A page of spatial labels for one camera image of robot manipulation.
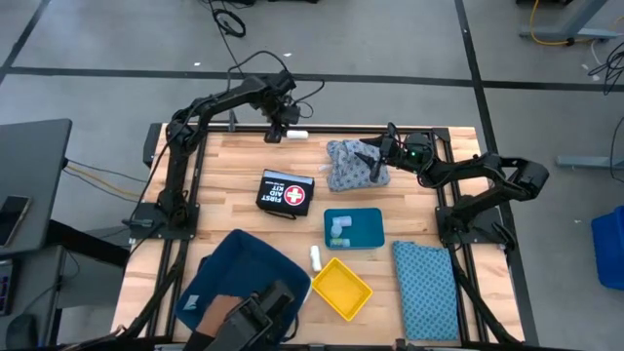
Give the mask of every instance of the teal tray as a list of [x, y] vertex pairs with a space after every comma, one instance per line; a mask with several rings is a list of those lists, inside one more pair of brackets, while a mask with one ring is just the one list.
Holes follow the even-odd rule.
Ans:
[[[332, 218], [350, 215], [352, 225], [343, 227], [342, 234], [338, 238], [349, 239], [349, 248], [331, 245]], [[383, 246], [385, 237], [383, 234], [383, 220], [380, 209], [335, 209], [325, 210], [325, 245], [331, 250], [361, 250], [376, 249]]]

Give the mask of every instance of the black floor line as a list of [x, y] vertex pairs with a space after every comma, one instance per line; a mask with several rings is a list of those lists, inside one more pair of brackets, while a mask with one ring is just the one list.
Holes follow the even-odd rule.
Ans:
[[459, 19], [461, 37], [464, 42], [464, 49], [466, 50], [466, 57], [468, 58], [468, 67], [470, 68], [470, 74], [472, 76], [472, 81], [474, 84], [475, 97], [477, 98], [477, 107], [479, 108], [481, 125], [484, 129], [484, 137], [486, 138], [486, 148], [487, 151], [498, 152], [496, 139], [494, 137], [494, 128], [491, 125], [491, 119], [489, 118], [489, 109], [488, 102], [486, 101], [486, 93], [484, 91], [484, 85], [481, 80], [479, 65], [477, 64], [477, 55], [475, 54], [475, 46], [472, 43], [472, 36], [470, 34], [470, 27], [468, 25], [468, 18], [466, 16], [466, 9], [464, 8], [463, 0], [455, 0], [455, 9], [457, 10], [457, 18]]
[[[540, 82], [509, 82], [509, 81], [484, 81], [484, 88], [492, 89], [525, 89], [540, 91], [567, 91], [567, 92], [601, 92], [603, 84], [578, 84], [578, 83], [540, 83]], [[616, 85], [613, 92], [624, 92], [624, 85]]]
[[[58, 77], [111, 77], [111, 78], [169, 78], [169, 79], [227, 79], [225, 72], [200, 71], [169, 71], [144, 69], [96, 69], [96, 68], [51, 68], [51, 67], [7, 67], [7, 75], [34, 75]], [[271, 75], [273, 73], [248, 73], [252, 75]], [[321, 74], [300, 73], [306, 79], [325, 79], [333, 83], [381, 83], [407, 84], [439, 87], [473, 88], [471, 79], [408, 77], [392, 75], [366, 74]], [[232, 79], [241, 79], [239, 73], [232, 73]], [[482, 81], [482, 89], [517, 89], [540, 91], [569, 91], [569, 92], [601, 92], [602, 84], [577, 83], [541, 83], [541, 82], [514, 82], [514, 81]], [[614, 92], [624, 92], [624, 85], [613, 88]]]
[[15, 44], [13, 44], [13, 48], [11, 49], [11, 52], [9, 53], [9, 55], [7, 56], [7, 59], [5, 59], [4, 63], [2, 64], [2, 68], [0, 68], [1, 69], [0, 70], [0, 84], [2, 84], [2, 81], [4, 81], [4, 78], [9, 73], [11, 66], [18, 58], [18, 55], [20, 54], [21, 49], [23, 48], [24, 45], [26, 45], [26, 41], [28, 40], [28, 37], [32, 33], [32, 30], [35, 28], [35, 25], [37, 25], [37, 22], [43, 16], [43, 13], [48, 8], [50, 1], [51, 0], [41, 0], [41, 2], [39, 3], [39, 6], [37, 7], [37, 10], [32, 15], [32, 18], [30, 18], [30, 20], [28, 21], [26, 28], [23, 30], [23, 32], [19, 36], [18, 41]]
[[[65, 76], [65, 77], [122, 77], [122, 78], [174, 78], [174, 79], [227, 79], [225, 72], [200, 71], [167, 71], [141, 69], [76, 69], [76, 68], [38, 68], [38, 67], [10, 67], [7, 74]], [[274, 73], [254, 73], [248, 75], [271, 75]], [[336, 83], [385, 83], [385, 84], [413, 84], [441, 87], [472, 87], [469, 79], [447, 79], [427, 77], [406, 77], [389, 75], [355, 75], [355, 74], [314, 74], [301, 73], [306, 80], [325, 79], [326, 82]], [[240, 73], [232, 73], [232, 79], [241, 79]]]

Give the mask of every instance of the black first aid kit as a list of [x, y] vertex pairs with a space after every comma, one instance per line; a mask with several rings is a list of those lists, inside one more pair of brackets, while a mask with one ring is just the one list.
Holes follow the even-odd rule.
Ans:
[[255, 203], [272, 215], [295, 218], [296, 215], [308, 215], [313, 195], [313, 177], [265, 170]]

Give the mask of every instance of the desk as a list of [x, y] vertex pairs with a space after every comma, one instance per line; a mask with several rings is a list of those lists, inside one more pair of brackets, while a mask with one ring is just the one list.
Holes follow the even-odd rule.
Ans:
[[[473, 128], [448, 130], [456, 161], [480, 153]], [[165, 144], [164, 131], [165, 128], [162, 128], [157, 152]], [[299, 313], [299, 331], [291, 343], [389, 345], [395, 338], [404, 335], [391, 243], [402, 240], [440, 247], [434, 216], [438, 198], [435, 190], [418, 186], [414, 175], [395, 169], [389, 169], [392, 180], [388, 186], [331, 193], [325, 180], [327, 174], [319, 171], [321, 165], [330, 163], [327, 142], [370, 136], [313, 133], [307, 140], [284, 138], [280, 144], [265, 144], [260, 133], [209, 133], [198, 193], [198, 202], [201, 204], [199, 229], [188, 249], [182, 289], [193, 279], [200, 259], [210, 254], [232, 229], [241, 228], [288, 256], [310, 276], [314, 273], [309, 248], [317, 245], [321, 248], [324, 263], [333, 256], [339, 257], [374, 291], [352, 322], [345, 322], [312, 292]], [[164, 187], [168, 161], [168, 155], [165, 154], [149, 186], [146, 201], [154, 201]], [[257, 208], [255, 197], [264, 169], [317, 179], [308, 216], [287, 220], [265, 214]], [[189, 186], [191, 178], [189, 169], [186, 186]], [[484, 178], [460, 181], [460, 189], [464, 194], [478, 194], [487, 188], [488, 183]], [[446, 194], [452, 203], [450, 190]], [[367, 251], [327, 250], [323, 241], [324, 210], [358, 207], [381, 209], [386, 245]], [[162, 240], [147, 240], [131, 257], [113, 329], [119, 324], [128, 326], [152, 295], [163, 245]], [[174, 260], [176, 250], [177, 246], [174, 246], [170, 262]], [[474, 245], [473, 255], [482, 297], [510, 334], [523, 339], [504, 252], [496, 245]], [[468, 306], [466, 315], [470, 336], [477, 339], [474, 313], [471, 312], [467, 297], [464, 301]], [[168, 303], [166, 296], [161, 305], [156, 334], [163, 334], [165, 329]], [[189, 335], [190, 330], [177, 321], [174, 341], [185, 341]]]
[[[59, 322], [59, 282], [68, 249], [119, 267], [128, 251], [51, 219], [71, 121], [68, 119], [0, 126], [0, 206], [10, 195], [27, 196], [30, 207], [16, 235], [0, 256], [16, 262], [11, 315], [0, 317], [0, 345], [6, 328], [36, 296], [26, 311], [37, 320], [41, 345], [56, 344]], [[76, 267], [70, 263], [69, 274]]]

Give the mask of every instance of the blue box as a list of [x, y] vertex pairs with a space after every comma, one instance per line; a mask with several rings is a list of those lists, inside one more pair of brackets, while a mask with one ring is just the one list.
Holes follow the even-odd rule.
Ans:
[[592, 220], [598, 278], [607, 288], [624, 290], [624, 206]]
[[[351, 226], [343, 227], [340, 239], [349, 239], [348, 248], [332, 246], [333, 218], [351, 216]], [[385, 243], [381, 210], [372, 209], [329, 209], [325, 210], [325, 246], [330, 250], [357, 250], [381, 248]]]

